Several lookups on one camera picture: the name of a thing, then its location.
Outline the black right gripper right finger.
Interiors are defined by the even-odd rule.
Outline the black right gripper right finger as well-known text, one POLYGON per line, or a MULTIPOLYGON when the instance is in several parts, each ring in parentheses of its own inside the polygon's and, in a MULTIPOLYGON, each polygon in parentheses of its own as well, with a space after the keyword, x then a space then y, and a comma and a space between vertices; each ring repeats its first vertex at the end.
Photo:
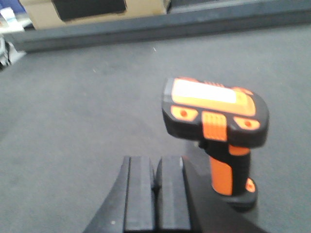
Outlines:
POLYGON ((162 157, 157 166, 159 233, 262 233, 207 187, 186 157, 162 157))

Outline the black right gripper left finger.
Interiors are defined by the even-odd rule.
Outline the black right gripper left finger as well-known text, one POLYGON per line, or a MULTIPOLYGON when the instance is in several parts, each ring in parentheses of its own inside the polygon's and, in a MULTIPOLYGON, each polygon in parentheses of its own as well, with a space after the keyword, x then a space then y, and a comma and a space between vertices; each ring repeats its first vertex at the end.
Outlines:
POLYGON ((113 187, 84 232, 154 233, 154 186, 148 157, 124 157, 113 187))

